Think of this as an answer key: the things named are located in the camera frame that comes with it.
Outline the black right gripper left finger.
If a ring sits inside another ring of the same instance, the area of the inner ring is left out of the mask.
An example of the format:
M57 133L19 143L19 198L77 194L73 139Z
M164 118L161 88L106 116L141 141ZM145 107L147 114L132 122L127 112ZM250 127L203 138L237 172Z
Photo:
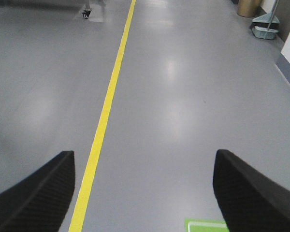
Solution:
M0 232L57 232L75 189L73 151L62 151L0 194Z

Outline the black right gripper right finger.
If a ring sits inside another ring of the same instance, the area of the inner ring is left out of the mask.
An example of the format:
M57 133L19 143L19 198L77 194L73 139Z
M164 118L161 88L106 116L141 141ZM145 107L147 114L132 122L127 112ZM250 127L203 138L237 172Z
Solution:
M213 189L231 232L290 232L290 191L232 152L216 152Z

